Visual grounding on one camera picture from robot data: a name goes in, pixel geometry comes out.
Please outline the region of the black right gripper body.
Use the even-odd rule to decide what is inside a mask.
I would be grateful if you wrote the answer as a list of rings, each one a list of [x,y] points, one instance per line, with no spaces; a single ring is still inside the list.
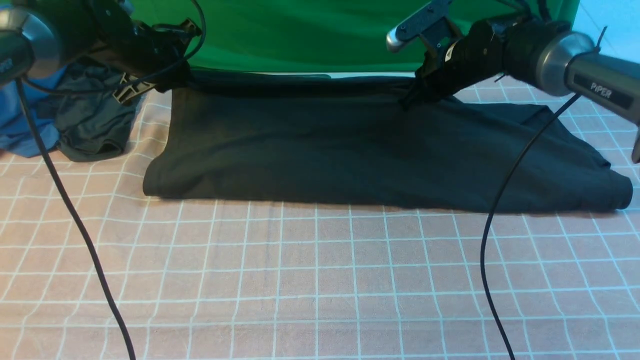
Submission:
[[[467,35],[451,20],[437,20],[420,33],[426,52],[414,73],[414,98],[439,101],[505,73],[510,20],[479,20]]]

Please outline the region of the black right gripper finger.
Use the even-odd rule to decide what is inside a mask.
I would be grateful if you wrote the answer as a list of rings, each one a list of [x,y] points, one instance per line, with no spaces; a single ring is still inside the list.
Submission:
[[[413,106],[430,103],[435,103],[435,92],[422,82],[413,83],[398,100],[398,104],[404,111],[409,111]]]

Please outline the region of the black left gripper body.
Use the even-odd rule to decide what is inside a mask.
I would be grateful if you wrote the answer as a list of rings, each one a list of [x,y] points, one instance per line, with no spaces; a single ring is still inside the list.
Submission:
[[[155,84],[160,92],[180,87],[192,79],[186,51],[191,40],[180,40],[173,30],[178,24],[147,25],[133,20],[115,34],[104,34],[100,62]]]

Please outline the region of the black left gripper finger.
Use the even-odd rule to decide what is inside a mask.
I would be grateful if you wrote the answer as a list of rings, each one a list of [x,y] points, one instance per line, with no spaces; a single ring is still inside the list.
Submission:
[[[141,96],[155,89],[156,85],[148,82],[138,82],[138,78],[128,73],[123,73],[117,89],[112,92],[117,103],[130,106]]]
[[[186,18],[182,23],[176,25],[173,33],[181,41],[191,41],[202,35],[202,29],[192,19]]]

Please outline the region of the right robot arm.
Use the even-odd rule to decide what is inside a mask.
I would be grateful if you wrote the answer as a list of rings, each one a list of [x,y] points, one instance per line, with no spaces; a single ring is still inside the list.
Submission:
[[[407,19],[386,36],[396,52],[415,38],[426,48],[413,88],[401,102],[436,102],[504,74],[548,95],[574,93],[639,125],[639,64],[601,54],[567,22],[514,12],[483,18],[461,35],[445,16]]]

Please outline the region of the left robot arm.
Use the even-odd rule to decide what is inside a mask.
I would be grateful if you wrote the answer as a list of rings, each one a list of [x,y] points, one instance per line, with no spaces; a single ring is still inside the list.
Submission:
[[[189,59],[205,43],[199,23],[147,25],[132,19],[130,0],[13,0],[1,10],[1,84],[53,75],[80,57],[122,71],[119,83],[100,88],[120,104],[153,89],[168,91],[190,78]]]

